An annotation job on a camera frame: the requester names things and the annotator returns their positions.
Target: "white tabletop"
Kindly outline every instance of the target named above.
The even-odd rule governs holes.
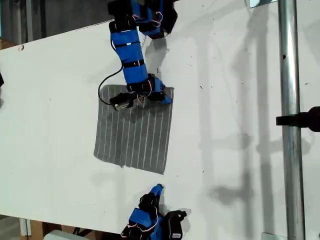
[[[97,88],[117,71],[108,23],[0,51],[0,214],[119,233],[165,186],[185,240],[286,235],[277,3],[182,0],[150,73],[174,87],[164,175],[93,155]],[[319,1],[298,1],[301,110],[319,106]],[[123,74],[109,84],[125,84]],[[307,239],[318,239],[320,135],[302,131]]]

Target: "gray towel with white stripes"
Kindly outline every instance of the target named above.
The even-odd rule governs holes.
[[[166,94],[174,98],[174,89]],[[108,102],[124,85],[106,85],[101,97]],[[169,145],[172,104],[134,101],[132,108],[115,111],[99,101],[94,156],[104,162],[163,174]]]

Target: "gray wall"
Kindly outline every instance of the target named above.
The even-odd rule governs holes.
[[[47,36],[110,20],[108,2],[111,0],[46,0]]]

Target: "metal pole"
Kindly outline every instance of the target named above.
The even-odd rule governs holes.
[[[279,0],[282,115],[300,112],[296,0]],[[283,126],[283,160],[288,240],[305,240],[301,129]]]

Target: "white stripe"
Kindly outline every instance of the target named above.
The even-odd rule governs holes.
[[[102,118],[104,117],[104,103],[101,102],[100,105],[101,105],[101,109],[102,109],[102,113],[101,113],[101,119],[102,119]],[[96,157],[97,157],[97,158],[99,158],[100,143],[101,143],[101,121],[99,121],[99,126],[100,126],[100,127],[99,127],[100,131],[99,131],[98,152],[97,152],[97,154],[96,154]]]
[[[113,157],[113,163],[116,161],[116,155],[117,155],[117,140],[118,140],[118,128],[119,128],[119,111],[118,111],[118,121],[116,123],[116,136],[115,136],[115,147],[114,147],[114,157]]]
[[[154,149],[154,139],[155,139],[155,131],[156,131],[156,122],[157,122],[157,108],[155,107],[154,126],[153,126],[153,135],[152,135],[151,153],[150,153],[150,167],[151,167],[151,160],[152,160],[152,151],[153,151],[153,149]]]
[[[166,138],[165,138],[165,149],[164,149],[164,157],[163,157],[163,163],[162,163],[162,169],[164,169],[165,167],[165,162],[166,162],[166,152],[167,152],[167,143],[168,143],[168,137],[169,137],[169,128],[170,128],[170,119],[171,119],[171,107],[172,107],[172,102],[170,103],[170,106],[169,106],[169,120],[168,120],[168,129],[166,131]]]
[[[111,141],[112,141],[112,126],[113,126],[113,124],[114,124],[114,111],[112,111],[112,113],[111,113],[111,131],[110,131],[110,145],[109,145],[109,156],[108,156],[108,161],[110,161],[109,159],[110,159],[110,153],[111,153]]]
[[[143,168],[145,168],[146,150],[147,150],[147,142],[148,142],[148,131],[149,131],[149,120],[150,120],[150,109],[149,109],[149,114],[148,114],[148,123],[146,125],[146,138],[145,138],[145,147],[144,147]]]
[[[122,143],[124,141],[124,130],[125,130],[125,115],[123,115],[122,120],[122,135],[121,135],[121,148],[120,148],[120,164],[121,164],[121,155],[122,155]]]
[[[137,114],[135,114],[135,122],[134,122],[134,134],[133,134],[133,145],[132,145],[132,155],[131,155],[131,163],[130,168],[132,166],[132,159],[134,158],[134,150],[135,150],[135,137],[136,137],[136,128],[137,128]]]
[[[159,158],[159,150],[160,150],[160,140],[161,140],[161,133],[162,133],[162,122],[164,120],[164,112],[162,112],[162,116],[161,116],[161,127],[160,127],[160,136],[159,136],[159,145],[158,145],[158,153],[156,156],[156,165],[155,168],[158,168],[158,158]]]
[[[126,140],[126,151],[125,151],[125,161],[124,161],[124,165],[125,165],[125,166],[126,166],[126,163],[127,163],[128,146],[129,146],[131,110],[132,110],[132,107],[130,108],[130,114],[129,114],[129,123],[128,123],[129,130],[128,130],[128,139]]]
[[[136,164],[136,167],[137,167],[137,168],[138,168],[138,166],[139,166],[140,145],[141,145],[142,128],[143,128],[143,123],[144,123],[145,102],[146,102],[146,101],[143,99],[142,118],[141,118],[141,131],[140,131],[139,150],[138,150],[138,163]]]
[[[107,126],[108,126],[108,122],[107,122],[107,116],[108,116],[108,112],[109,112],[109,107],[106,107],[106,115],[105,115],[105,134],[104,134],[104,148],[103,148],[103,157],[102,159],[105,160],[105,153],[106,153],[106,143],[107,143]]]

